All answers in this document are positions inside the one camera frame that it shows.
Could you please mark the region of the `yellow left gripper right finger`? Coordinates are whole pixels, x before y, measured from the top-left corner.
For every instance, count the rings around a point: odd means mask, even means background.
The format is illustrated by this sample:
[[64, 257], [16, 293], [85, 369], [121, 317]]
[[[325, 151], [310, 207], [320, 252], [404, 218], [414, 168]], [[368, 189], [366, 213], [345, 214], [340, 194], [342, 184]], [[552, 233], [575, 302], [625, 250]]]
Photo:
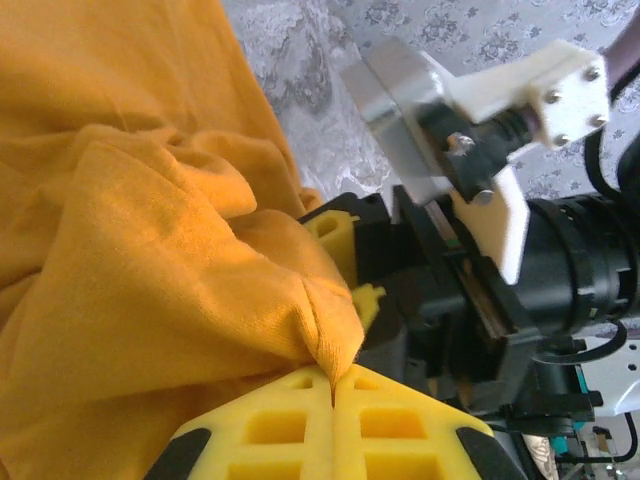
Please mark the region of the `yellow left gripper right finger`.
[[518, 479], [483, 421], [354, 365], [335, 390], [336, 479]]

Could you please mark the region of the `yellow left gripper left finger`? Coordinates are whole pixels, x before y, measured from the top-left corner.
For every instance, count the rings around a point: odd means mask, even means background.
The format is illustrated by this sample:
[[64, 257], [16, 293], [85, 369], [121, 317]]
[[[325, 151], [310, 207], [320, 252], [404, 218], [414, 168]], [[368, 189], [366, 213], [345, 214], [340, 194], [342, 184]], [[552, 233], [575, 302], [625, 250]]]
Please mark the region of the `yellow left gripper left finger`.
[[329, 380], [301, 368], [182, 425], [147, 479], [331, 479]]

